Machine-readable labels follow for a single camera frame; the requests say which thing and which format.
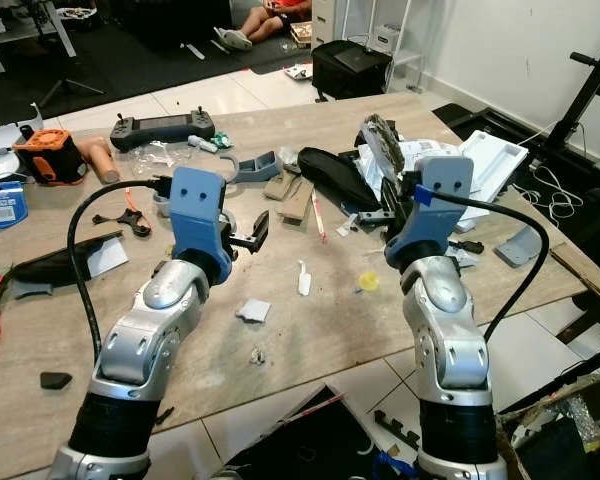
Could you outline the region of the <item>grey patterned wrapper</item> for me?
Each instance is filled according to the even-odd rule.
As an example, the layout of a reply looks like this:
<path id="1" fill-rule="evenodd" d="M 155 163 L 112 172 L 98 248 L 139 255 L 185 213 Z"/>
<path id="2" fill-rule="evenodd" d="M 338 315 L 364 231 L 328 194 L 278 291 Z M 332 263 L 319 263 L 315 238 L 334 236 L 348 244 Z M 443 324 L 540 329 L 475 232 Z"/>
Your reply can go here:
<path id="1" fill-rule="evenodd" d="M 364 178 L 388 182 L 388 186 L 399 189 L 400 174 L 405 168 L 405 156 L 399 146 L 399 136 L 382 115 L 372 114 L 360 125 L 360 137 L 368 147 L 367 170 Z"/>

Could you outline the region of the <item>small blue-grey box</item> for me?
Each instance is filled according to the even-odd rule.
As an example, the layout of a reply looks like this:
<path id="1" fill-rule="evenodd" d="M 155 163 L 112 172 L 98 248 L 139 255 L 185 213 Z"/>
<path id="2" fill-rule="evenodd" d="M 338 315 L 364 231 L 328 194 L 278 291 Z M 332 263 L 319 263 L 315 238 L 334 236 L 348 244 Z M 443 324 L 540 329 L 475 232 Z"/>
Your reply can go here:
<path id="1" fill-rule="evenodd" d="M 233 183 L 268 182 L 281 172 L 276 152 L 268 151 L 253 159 L 236 161 Z"/>

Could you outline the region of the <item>white crumpled paper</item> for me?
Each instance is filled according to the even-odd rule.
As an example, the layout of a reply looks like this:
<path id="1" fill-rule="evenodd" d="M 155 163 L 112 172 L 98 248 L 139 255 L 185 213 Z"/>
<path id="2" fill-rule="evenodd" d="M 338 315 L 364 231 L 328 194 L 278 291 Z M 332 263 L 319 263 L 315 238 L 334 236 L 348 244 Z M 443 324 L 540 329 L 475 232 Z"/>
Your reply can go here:
<path id="1" fill-rule="evenodd" d="M 263 324 L 267 320 L 272 303 L 263 300 L 248 300 L 236 312 L 235 317 L 246 324 Z"/>

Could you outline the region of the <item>black equipment case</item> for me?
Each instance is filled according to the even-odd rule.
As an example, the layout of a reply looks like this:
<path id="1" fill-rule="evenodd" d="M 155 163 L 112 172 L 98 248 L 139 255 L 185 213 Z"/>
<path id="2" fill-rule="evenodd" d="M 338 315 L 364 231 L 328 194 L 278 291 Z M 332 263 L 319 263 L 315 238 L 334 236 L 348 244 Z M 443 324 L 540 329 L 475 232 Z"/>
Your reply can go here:
<path id="1" fill-rule="evenodd" d="M 384 92 L 390 55 L 350 40 L 320 44 L 312 50 L 315 91 L 332 99 L 359 99 Z"/>

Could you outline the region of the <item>blue box with barcode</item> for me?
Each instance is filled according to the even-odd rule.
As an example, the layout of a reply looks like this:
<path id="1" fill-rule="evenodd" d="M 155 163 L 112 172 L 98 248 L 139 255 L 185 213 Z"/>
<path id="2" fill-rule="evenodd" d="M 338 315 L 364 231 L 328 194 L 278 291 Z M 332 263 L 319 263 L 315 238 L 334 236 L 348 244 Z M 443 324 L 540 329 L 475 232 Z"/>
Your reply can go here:
<path id="1" fill-rule="evenodd" d="M 13 227 L 29 216 L 24 183 L 20 180 L 0 182 L 0 229 Z"/>

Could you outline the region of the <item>brown cardboard piece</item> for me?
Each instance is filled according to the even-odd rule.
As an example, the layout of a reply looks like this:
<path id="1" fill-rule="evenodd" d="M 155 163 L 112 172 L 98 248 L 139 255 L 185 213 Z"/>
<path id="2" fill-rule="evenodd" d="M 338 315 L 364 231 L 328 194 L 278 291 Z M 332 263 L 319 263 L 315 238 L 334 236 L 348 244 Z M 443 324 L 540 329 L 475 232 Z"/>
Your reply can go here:
<path id="1" fill-rule="evenodd" d="M 303 175 L 282 170 L 278 175 L 269 179 L 263 195 L 273 201 L 273 210 L 282 220 L 292 224 L 303 224 L 310 206 L 314 184 Z"/>

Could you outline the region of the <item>flat black fabric sleeve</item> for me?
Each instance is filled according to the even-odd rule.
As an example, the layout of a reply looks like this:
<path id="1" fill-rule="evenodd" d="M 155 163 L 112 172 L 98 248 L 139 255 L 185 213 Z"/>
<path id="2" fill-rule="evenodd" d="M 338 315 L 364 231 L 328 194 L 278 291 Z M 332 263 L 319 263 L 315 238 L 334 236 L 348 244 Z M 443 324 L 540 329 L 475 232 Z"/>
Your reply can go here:
<path id="1" fill-rule="evenodd" d="M 81 239 L 73 246 L 73 257 L 79 261 L 79 270 L 86 280 L 108 273 L 128 261 L 121 248 L 122 232 L 114 230 L 104 236 Z M 75 283 L 71 273 L 71 257 L 67 250 L 58 250 L 26 262 L 9 270 L 9 278 L 16 282 L 45 284 L 52 287 Z"/>

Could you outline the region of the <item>white plastic bag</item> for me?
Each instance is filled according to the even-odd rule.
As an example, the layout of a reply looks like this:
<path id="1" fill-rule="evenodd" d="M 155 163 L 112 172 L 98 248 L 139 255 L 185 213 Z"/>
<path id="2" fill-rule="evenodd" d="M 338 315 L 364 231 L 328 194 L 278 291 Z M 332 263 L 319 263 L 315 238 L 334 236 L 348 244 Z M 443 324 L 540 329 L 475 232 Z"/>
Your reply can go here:
<path id="1" fill-rule="evenodd" d="M 416 161 L 423 157 L 460 155 L 459 147 L 433 140 L 400 141 L 399 147 L 402 157 L 404 157 L 404 168 L 402 169 L 408 170 L 408 172 L 414 172 Z M 373 195 L 377 200 L 381 200 L 383 174 L 372 157 L 370 147 L 365 143 L 358 146 L 358 155 L 355 156 L 354 163 L 364 182 L 372 189 Z"/>

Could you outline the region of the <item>orange and black tool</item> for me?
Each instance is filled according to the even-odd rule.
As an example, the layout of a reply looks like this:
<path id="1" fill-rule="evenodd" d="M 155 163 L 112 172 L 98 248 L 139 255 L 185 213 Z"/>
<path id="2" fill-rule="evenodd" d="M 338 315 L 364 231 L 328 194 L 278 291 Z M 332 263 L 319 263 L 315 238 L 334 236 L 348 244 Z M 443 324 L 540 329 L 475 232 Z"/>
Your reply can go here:
<path id="1" fill-rule="evenodd" d="M 38 129 L 21 125 L 22 140 L 13 145 L 20 165 L 43 186 L 77 186 L 84 180 L 85 164 L 72 134 L 64 129 Z"/>

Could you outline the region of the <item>black handheld remote controller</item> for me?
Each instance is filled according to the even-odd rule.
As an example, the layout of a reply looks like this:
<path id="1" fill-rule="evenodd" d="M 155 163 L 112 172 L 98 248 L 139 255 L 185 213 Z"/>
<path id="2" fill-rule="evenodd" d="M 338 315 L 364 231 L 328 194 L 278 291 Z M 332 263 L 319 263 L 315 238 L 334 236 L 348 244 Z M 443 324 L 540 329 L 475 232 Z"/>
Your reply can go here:
<path id="1" fill-rule="evenodd" d="M 166 143 L 189 140 L 196 136 L 209 140 L 216 133 L 216 125 L 204 110 L 190 113 L 140 118 L 120 116 L 109 134 L 109 141 L 118 151 L 127 152 L 152 141 Z"/>

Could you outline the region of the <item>white plastic tray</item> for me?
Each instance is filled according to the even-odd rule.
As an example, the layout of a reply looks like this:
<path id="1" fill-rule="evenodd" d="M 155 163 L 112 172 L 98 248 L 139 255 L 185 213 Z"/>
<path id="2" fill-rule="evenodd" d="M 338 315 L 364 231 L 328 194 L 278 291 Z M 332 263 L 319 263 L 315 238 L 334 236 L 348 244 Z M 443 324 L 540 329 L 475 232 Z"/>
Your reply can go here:
<path id="1" fill-rule="evenodd" d="M 470 134 L 460 145 L 460 154 L 473 160 L 470 198 L 491 202 L 528 155 L 528 148 L 501 140 L 483 131 Z"/>

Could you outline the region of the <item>seated person in red shirt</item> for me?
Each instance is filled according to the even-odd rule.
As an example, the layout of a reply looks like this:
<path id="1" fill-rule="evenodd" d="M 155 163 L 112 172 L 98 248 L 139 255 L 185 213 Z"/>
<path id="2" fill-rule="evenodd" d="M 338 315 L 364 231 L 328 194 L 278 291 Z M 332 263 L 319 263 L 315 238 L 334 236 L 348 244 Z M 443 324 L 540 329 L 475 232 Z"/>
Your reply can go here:
<path id="1" fill-rule="evenodd" d="M 216 27 L 214 32 L 224 46 L 248 51 L 292 23 L 312 19 L 312 4 L 313 0 L 262 0 L 249 10 L 239 28 Z"/>

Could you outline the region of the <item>clear plastic bag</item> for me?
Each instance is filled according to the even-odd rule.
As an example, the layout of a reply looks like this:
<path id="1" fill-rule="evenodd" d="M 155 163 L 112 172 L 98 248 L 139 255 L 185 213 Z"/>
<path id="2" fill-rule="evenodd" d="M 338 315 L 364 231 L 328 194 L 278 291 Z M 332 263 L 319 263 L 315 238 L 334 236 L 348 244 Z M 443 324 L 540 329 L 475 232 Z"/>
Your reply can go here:
<path id="1" fill-rule="evenodd" d="M 187 142 L 152 141 L 136 147 L 130 156 L 137 177 L 148 178 L 171 175 L 178 166 L 195 166 L 200 154 Z"/>

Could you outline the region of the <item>tan cylinder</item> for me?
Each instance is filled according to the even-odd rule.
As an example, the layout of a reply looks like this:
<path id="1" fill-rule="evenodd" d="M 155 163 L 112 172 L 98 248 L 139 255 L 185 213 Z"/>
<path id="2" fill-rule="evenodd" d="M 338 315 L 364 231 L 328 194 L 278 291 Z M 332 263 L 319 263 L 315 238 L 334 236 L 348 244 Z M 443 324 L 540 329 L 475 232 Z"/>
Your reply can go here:
<path id="1" fill-rule="evenodd" d="M 81 150 L 103 186 L 111 186 L 111 184 L 120 182 L 120 172 L 114 164 L 111 145 L 104 137 L 86 141 Z"/>

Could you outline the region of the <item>white red pen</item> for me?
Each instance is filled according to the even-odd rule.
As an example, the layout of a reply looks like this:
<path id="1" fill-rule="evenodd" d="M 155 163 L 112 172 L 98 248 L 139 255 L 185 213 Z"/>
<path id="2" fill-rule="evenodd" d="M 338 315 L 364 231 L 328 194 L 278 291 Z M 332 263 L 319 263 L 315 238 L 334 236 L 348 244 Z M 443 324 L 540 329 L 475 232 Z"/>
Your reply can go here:
<path id="1" fill-rule="evenodd" d="M 322 206 L 320 206 L 320 201 L 318 200 L 317 191 L 315 191 L 315 189 L 312 192 L 312 195 L 310 195 L 310 204 L 312 204 L 315 228 L 318 229 L 320 243 L 326 244 L 329 237 L 326 223 L 324 223 Z"/>

